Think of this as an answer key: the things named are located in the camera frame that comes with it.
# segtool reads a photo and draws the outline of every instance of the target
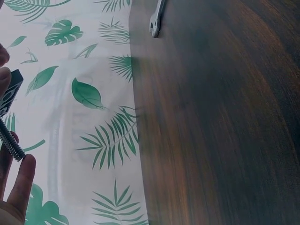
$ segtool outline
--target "white tablecloth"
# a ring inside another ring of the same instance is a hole
[[[131,1],[5,0],[0,43],[10,53],[7,67],[20,69],[24,82],[4,119],[37,159],[26,225],[148,224]]]

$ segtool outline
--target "metal wrench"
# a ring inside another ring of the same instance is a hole
[[[156,10],[150,18],[149,28],[153,38],[157,38],[160,32],[161,17],[166,0],[158,0]]]

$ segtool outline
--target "dark wooden table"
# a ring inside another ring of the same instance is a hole
[[[130,16],[151,225],[300,224],[300,1],[156,0]]]

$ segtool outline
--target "hand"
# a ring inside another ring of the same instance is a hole
[[[0,9],[4,0],[0,0]],[[9,54],[0,44],[0,67],[9,60]],[[11,80],[10,70],[0,68],[0,99],[3,97]],[[26,155],[22,160],[15,185],[7,199],[3,201],[4,190],[13,157],[2,145],[0,150],[0,225],[22,225],[25,223],[26,209],[30,196],[33,177],[35,174],[36,160],[32,155]]]

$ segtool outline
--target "green leaf print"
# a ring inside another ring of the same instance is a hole
[[[105,161],[108,168],[111,163],[115,166],[116,154],[119,155],[122,165],[125,157],[130,159],[129,151],[136,155],[135,145],[138,143],[138,138],[134,113],[133,108],[120,106],[119,112],[113,116],[110,123],[106,123],[105,127],[99,125],[95,127],[94,134],[87,133],[86,136],[81,136],[89,145],[76,150],[97,150],[93,169],[100,157],[99,169],[101,170]]]
[[[102,12],[114,12],[117,9],[121,10],[123,7],[130,5],[130,0],[101,0],[94,3],[105,3]]]
[[[28,95],[29,92],[31,92],[32,90],[36,90],[36,89],[43,87],[51,79],[51,77],[54,74],[54,71],[57,67],[58,66],[49,67],[49,68],[44,69],[43,71],[39,72],[35,76],[35,78],[30,82],[30,84],[28,85],[26,95]]]
[[[30,60],[26,60],[24,62],[21,62],[20,64],[38,62],[38,59],[35,56],[35,54],[33,54],[32,52],[30,52],[30,49],[28,49],[28,50],[29,50],[29,52],[26,52],[26,54],[30,55]]]
[[[68,225],[68,219],[60,214],[55,202],[47,201],[43,205],[43,190],[32,185],[26,212],[25,225]]]
[[[12,114],[10,113],[9,115],[6,115],[4,118],[4,123],[7,126],[7,129],[9,131],[13,131],[16,133],[16,131],[15,131],[15,113],[12,113]],[[27,152],[30,150],[34,150],[34,149],[38,148],[39,146],[43,145],[44,143],[45,143],[45,140],[43,139],[40,142],[32,145],[31,147],[23,149],[23,151]]]
[[[99,91],[87,83],[77,81],[76,78],[72,82],[72,94],[76,101],[85,107],[90,109],[105,109],[102,105]]]
[[[101,22],[98,31],[102,38],[111,41],[116,45],[129,44],[129,32],[121,25],[120,20],[110,24]]]
[[[83,32],[80,31],[80,27],[71,27],[72,22],[69,20],[61,20],[56,22],[45,38],[45,43],[47,46],[60,45],[81,38]]]
[[[78,53],[78,55],[75,57],[75,59],[80,58],[82,56],[85,58],[88,58],[90,56],[90,53],[94,50],[94,48],[96,48],[97,45],[98,44],[93,44],[93,45],[86,47],[80,53]]]
[[[125,77],[128,82],[132,79],[131,57],[129,56],[114,56],[109,58],[112,71],[118,75]]]
[[[63,2],[50,5],[50,0],[4,0],[4,3],[12,10],[20,12],[20,16],[25,15],[27,18],[21,22],[29,23],[39,18],[48,7],[55,7],[65,4],[71,0],[65,0]]]
[[[141,209],[140,202],[132,202],[131,197],[133,192],[130,190],[130,185],[124,189],[121,194],[118,194],[117,182],[114,181],[113,199],[94,192],[98,199],[92,199],[97,206],[92,207],[94,215],[101,217],[101,221],[95,222],[99,225],[147,225],[148,220],[143,219],[144,215],[139,214]]]
[[[20,36],[18,37],[9,47],[7,48],[11,48],[11,47],[14,47],[14,46],[17,46],[19,45],[24,39],[26,38],[26,36]]]

